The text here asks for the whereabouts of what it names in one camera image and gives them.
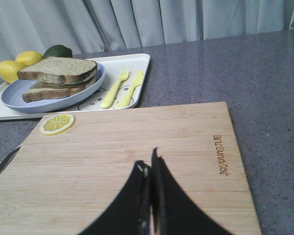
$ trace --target white tray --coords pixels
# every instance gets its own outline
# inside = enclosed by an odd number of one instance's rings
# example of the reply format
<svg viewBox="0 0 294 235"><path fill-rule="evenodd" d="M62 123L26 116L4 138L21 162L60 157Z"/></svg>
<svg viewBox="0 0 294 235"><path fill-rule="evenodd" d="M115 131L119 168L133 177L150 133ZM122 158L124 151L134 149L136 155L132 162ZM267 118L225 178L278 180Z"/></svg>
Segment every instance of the white tray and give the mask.
<svg viewBox="0 0 294 235"><path fill-rule="evenodd" d="M58 110L54 113L64 113L64 112L84 112L84 111L104 111L116 109L120 98L123 97L126 90L132 83L135 72L137 70L142 70L144 73L144 80L146 77L146 72L150 62L150 56L148 54L132 54L132 55L121 55L121 56L111 56L111 57L101 57L101 58L92 58L88 60L95 60L102 63L106 67L106 79L101 87L90 97L85 99L82 102L79 102L76 105L70 106L68 108ZM112 87L113 83L117 80L118 75L120 74L121 69L129 67L130 77L126 80L122 87L119 89L116 100L109 109L102 109L100 107L101 101L108 93L109 89ZM144 80L141 86L135 89L135 92L132 96L132 100L129 106L123 108L133 108L138 103L142 87L144 85ZM41 118L46 113L39 114L25 114L21 112L14 111L6 107L1 101L1 94L4 89L8 86L8 83L3 83L0 85L0 120L11 120L11 119L26 119L26 118Z"/></svg>

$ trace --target sandwich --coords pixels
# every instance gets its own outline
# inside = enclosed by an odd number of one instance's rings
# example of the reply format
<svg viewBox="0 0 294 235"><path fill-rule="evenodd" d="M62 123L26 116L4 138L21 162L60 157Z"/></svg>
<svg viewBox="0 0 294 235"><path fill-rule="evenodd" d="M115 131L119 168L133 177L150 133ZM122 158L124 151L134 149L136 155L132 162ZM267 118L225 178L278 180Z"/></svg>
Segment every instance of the sandwich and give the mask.
<svg viewBox="0 0 294 235"><path fill-rule="evenodd" d="M18 71L19 79L37 80L22 98L31 102L74 95L97 81L97 69L97 63L91 60L48 57Z"/></svg>

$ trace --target lemon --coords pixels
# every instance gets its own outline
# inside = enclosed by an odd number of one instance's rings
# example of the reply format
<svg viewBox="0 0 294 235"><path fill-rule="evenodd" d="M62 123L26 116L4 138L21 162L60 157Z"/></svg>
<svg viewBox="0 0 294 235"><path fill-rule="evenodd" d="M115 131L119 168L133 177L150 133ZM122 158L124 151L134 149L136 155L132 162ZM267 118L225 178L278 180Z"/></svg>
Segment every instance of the lemon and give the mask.
<svg viewBox="0 0 294 235"><path fill-rule="evenodd" d="M47 118L40 126L40 132L44 135L56 135L74 124L74 116L72 114L57 114Z"/></svg>
<svg viewBox="0 0 294 235"><path fill-rule="evenodd" d="M30 66L36 64L43 59L43 55L36 51L24 51L15 58L15 61Z"/></svg>
<svg viewBox="0 0 294 235"><path fill-rule="evenodd" d="M49 56L55 57L73 57L72 50L64 45L54 45L49 47L43 55L43 58L46 59Z"/></svg>
<svg viewBox="0 0 294 235"><path fill-rule="evenodd" d="M18 79L17 71L25 67L25 64L14 60L3 60L0 62L0 77L7 83L12 83Z"/></svg>

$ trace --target speckled countertop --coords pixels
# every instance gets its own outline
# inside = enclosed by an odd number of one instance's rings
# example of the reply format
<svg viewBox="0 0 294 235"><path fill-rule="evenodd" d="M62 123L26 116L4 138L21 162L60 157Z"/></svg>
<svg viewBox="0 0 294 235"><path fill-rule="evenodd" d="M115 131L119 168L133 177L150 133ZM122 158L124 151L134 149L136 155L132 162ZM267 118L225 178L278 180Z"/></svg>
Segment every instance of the speckled countertop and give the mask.
<svg viewBox="0 0 294 235"><path fill-rule="evenodd" d="M76 57L134 53L151 55L137 107L226 101L263 235L294 235L294 31ZM0 160L38 121L0 121Z"/></svg>

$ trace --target bamboo cutting board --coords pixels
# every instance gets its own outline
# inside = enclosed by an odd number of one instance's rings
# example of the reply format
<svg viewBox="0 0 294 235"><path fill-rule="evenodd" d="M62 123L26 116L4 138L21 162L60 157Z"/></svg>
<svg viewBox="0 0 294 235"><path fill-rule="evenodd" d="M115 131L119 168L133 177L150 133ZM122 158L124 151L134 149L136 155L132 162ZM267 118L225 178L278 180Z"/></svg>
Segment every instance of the bamboo cutting board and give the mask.
<svg viewBox="0 0 294 235"><path fill-rule="evenodd" d="M81 232L155 147L204 212L233 234L261 234L226 103L74 116L55 136L39 132L44 117L0 175L0 235Z"/></svg>

